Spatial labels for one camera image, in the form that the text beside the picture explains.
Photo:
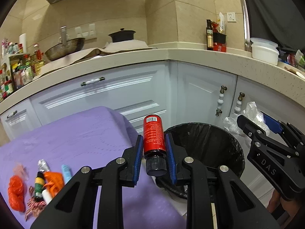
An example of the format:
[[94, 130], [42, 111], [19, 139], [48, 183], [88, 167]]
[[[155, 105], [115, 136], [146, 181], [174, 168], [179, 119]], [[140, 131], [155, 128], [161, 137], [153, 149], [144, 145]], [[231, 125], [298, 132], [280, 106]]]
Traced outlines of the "red mesh plastic bag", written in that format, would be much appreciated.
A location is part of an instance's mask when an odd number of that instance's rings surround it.
[[10, 207], [19, 212], [25, 212], [24, 184], [22, 179], [14, 175], [10, 178], [8, 187], [8, 200]]

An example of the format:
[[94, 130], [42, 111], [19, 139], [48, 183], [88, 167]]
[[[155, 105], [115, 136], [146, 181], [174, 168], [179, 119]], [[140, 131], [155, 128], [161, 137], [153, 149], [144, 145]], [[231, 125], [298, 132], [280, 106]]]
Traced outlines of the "steel frying pan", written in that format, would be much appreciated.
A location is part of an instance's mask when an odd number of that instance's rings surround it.
[[81, 49], [83, 49], [85, 38], [80, 37], [80, 38], [74, 38], [68, 40], [66, 33], [67, 33], [66, 27], [65, 26], [61, 27], [60, 28], [61, 41], [57, 45], [51, 47], [45, 52], [45, 55], [48, 58], [48, 60], [55, 61], [69, 54], [81, 51]]

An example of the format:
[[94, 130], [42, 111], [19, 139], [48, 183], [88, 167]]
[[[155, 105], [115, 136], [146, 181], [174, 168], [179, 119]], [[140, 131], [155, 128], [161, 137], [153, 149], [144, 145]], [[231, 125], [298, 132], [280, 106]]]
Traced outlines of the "orange plastic bag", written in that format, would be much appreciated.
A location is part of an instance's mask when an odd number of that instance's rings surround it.
[[45, 172], [44, 178], [46, 180], [46, 184], [43, 187], [46, 188], [54, 198], [65, 185], [63, 176], [58, 172]]

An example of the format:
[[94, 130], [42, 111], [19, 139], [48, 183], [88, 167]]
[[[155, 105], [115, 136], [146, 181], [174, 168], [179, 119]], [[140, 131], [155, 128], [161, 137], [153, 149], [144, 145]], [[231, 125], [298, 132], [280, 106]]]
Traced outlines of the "clear pink plastic wrapper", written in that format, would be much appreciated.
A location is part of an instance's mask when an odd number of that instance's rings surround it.
[[28, 180], [28, 173], [21, 163], [17, 163], [13, 168], [13, 173], [16, 176], [19, 176], [22, 180]]

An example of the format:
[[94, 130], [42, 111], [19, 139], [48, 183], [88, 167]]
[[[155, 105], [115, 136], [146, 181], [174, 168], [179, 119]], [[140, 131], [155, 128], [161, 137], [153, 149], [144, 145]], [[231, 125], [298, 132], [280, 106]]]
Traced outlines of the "dark curtain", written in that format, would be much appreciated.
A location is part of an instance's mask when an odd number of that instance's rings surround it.
[[304, 52], [304, 0], [246, 0], [250, 37]]

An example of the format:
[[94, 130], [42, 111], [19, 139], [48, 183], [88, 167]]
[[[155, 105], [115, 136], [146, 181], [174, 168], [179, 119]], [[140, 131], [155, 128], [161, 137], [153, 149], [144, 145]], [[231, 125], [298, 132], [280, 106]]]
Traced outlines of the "dark sauce bottle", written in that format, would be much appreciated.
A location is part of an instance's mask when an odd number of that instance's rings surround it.
[[214, 38], [213, 38], [213, 27], [211, 24], [211, 20], [207, 19], [207, 27], [206, 27], [206, 37], [207, 37], [207, 50], [213, 50], [214, 48]]

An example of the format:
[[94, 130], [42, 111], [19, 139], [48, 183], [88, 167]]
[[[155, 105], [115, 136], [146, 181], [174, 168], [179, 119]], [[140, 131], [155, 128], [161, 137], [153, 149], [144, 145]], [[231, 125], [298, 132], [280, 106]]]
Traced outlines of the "black lined trash bin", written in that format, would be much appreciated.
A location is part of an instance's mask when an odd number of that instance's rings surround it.
[[245, 156], [237, 139], [226, 130], [207, 123], [182, 123], [164, 131], [175, 145], [209, 168], [229, 167], [237, 177], [245, 169]]

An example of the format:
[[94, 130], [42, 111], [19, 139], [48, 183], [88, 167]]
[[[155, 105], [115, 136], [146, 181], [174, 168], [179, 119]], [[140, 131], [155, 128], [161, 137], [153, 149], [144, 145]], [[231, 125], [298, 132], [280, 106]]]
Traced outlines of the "red black box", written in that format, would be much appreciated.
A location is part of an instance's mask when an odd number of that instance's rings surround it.
[[213, 33], [213, 50], [217, 52], [226, 52], [226, 35]]

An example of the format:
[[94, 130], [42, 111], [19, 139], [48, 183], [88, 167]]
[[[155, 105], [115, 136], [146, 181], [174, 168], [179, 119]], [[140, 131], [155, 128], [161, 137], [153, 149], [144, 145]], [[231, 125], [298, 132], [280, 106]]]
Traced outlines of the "green yellow small bottle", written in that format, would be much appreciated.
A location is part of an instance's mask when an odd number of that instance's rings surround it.
[[42, 190], [43, 186], [46, 184], [46, 180], [44, 178], [44, 174], [42, 172], [38, 172], [35, 178], [35, 186], [34, 186], [34, 198], [40, 200], [42, 198]]

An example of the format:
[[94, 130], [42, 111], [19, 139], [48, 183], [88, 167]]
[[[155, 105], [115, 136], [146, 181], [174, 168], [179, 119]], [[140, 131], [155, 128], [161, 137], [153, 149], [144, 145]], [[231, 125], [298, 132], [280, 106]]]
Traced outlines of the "white paper towel roll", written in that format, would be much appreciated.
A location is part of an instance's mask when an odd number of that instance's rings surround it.
[[19, 44], [22, 45], [23, 52], [27, 52], [26, 33], [19, 35]]

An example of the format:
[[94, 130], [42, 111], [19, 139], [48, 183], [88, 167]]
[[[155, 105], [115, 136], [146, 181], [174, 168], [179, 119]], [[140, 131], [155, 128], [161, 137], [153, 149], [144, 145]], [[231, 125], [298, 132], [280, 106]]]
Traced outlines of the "white green striped tube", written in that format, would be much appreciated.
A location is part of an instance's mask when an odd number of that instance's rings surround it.
[[43, 188], [43, 189], [42, 189], [41, 195], [42, 195], [42, 198], [43, 198], [43, 200], [46, 202], [47, 205], [48, 205], [48, 204], [51, 202], [51, 200], [53, 199], [51, 193], [50, 193], [50, 192], [48, 191], [48, 189], [46, 189], [46, 188]]

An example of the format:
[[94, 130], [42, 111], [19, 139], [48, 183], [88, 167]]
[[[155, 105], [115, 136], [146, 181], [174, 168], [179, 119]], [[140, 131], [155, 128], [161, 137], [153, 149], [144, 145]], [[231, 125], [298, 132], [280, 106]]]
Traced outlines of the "wall power socket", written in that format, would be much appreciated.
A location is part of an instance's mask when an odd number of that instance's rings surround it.
[[236, 22], [236, 14], [235, 12], [227, 12], [227, 22]]

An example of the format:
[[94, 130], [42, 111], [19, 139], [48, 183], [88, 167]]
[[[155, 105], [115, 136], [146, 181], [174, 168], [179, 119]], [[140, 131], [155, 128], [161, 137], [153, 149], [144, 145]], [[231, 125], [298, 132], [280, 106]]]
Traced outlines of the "red white checkered ribbon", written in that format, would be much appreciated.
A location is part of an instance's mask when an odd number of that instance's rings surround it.
[[47, 203], [44, 201], [44, 199], [38, 201], [35, 199], [35, 188], [33, 186], [30, 186], [28, 191], [30, 194], [30, 199], [27, 202], [28, 209], [25, 212], [25, 221], [28, 221], [32, 217], [37, 218], [47, 206]]

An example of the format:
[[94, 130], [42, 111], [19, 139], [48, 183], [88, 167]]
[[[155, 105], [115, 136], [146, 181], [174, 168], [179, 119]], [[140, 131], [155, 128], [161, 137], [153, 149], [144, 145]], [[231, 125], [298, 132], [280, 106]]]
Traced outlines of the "red bottle black cap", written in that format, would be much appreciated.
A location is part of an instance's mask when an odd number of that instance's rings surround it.
[[149, 176], [163, 176], [167, 172], [167, 167], [162, 119], [158, 115], [148, 115], [144, 118], [143, 125], [146, 173]]

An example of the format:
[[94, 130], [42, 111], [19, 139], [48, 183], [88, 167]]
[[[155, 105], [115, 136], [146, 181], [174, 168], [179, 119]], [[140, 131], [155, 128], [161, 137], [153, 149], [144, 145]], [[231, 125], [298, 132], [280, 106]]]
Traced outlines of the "yellow cooking oil bottle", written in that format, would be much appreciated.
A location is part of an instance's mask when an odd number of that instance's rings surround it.
[[41, 69], [45, 64], [45, 60], [43, 58], [43, 52], [41, 52], [39, 44], [34, 44], [34, 53], [32, 55], [33, 60], [33, 68], [35, 76], [40, 75]]

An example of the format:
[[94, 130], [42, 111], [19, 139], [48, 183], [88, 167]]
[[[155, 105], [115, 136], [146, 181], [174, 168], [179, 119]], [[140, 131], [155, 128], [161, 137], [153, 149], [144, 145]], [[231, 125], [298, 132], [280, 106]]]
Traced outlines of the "beige stove cover cloth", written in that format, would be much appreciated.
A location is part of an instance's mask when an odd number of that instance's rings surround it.
[[107, 43], [103, 48], [90, 48], [81, 50], [65, 57], [59, 58], [44, 65], [40, 74], [34, 77], [34, 80], [56, 71], [57, 69], [70, 66], [75, 63], [79, 63], [91, 58], [98, 58], [102, 56], [107, 56], [111, 54], [130, 52], [130, 51], [140, 51], [140, 50], [152, 50], [153, 47], [149, 47], [146, 42], [141, 40], [127, 40], [115, 43]]

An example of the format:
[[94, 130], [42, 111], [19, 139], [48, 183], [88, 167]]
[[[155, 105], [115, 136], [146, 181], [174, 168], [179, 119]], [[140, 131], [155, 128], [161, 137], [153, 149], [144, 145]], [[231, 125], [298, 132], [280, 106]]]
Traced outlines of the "white spice rack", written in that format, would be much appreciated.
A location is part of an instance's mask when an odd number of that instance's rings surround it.
[[33, 80], [31, 58], [26, 53], [6, 54], [1, 59], [1, 96], [8, 98]]

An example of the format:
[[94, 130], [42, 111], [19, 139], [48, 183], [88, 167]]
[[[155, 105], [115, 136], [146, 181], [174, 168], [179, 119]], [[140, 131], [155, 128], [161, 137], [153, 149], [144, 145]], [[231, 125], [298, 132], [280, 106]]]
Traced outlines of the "silver foil wrapper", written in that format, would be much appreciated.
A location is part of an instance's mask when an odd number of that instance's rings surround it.
[[42, 173], [51, 171], [50, 167], [44, 159], [38, 160], [38, 170]]

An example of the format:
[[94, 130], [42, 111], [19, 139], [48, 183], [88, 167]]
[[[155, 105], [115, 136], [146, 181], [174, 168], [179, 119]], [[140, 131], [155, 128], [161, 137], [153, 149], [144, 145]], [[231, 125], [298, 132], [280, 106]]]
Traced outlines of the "black lidded pot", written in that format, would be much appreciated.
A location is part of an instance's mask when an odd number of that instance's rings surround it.
[[121, 28], [119, 31], [109, 34], [109, 36], [112, 38], [112, 42], [115, 43], [134, 40], [135, 33], [136, 31], [134, 30], [125, 30], [124, 28]]

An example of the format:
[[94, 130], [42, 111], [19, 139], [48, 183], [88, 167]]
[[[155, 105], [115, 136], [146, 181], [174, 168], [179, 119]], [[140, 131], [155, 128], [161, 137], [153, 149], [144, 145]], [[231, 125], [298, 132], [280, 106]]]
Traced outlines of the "white plastic container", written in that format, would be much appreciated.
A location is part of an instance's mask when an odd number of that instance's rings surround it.
[[256, 60], [261, 60], [272, 65], [278, 64], [279, 51], [278, 45], [275, 42], [261, 39], [250, 38], [252, 47], [252, 57]]

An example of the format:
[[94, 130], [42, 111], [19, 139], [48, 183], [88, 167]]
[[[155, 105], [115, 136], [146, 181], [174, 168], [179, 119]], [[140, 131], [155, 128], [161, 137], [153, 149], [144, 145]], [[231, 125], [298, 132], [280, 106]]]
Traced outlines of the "light blue sachet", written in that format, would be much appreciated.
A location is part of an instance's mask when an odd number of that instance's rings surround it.
[[64, 183], [66, 184], [72, 178], [71, 169], [68, 165], [65, 164], [62, 165], [61, 169], [64, 178]]

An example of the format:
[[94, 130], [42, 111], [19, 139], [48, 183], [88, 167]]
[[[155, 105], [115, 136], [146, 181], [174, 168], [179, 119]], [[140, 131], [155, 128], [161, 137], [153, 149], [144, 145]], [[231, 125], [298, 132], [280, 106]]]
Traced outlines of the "purple tablecloth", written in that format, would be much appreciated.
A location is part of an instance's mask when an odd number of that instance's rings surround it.
[[[38, 161], [44, 159], [51, 171], [62, 165], [76, 173], [83, 166], [100, 168], [134, 146], [137, 132], [118, 112], [100, 106], [82, 111], [23, 134], [1, 147], [2, 206], [8, 205], [8, 185], [17, 163], [28, 174], [26, 186], [34, 184]], [[141, 169], [134, 188], [123, 188], [125, 228], [185, 228], [178, 213], [153, 179]]]

